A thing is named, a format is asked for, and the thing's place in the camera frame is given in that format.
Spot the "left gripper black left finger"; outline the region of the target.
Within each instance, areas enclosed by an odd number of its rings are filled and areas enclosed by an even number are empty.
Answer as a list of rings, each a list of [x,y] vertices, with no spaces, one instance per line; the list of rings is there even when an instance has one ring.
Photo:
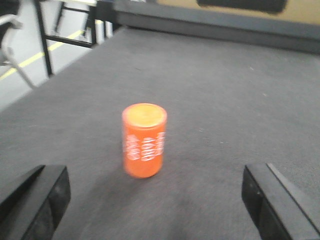
[[[71,200],[65,165],[38,165],[0,189],[2,240],[52,239]]]

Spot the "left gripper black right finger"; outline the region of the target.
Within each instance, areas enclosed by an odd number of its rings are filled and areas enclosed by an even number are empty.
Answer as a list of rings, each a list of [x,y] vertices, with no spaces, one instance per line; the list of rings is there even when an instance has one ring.
[[[271,163],[247,164],[242,201],[263,240],[318,240],[320,202]]]

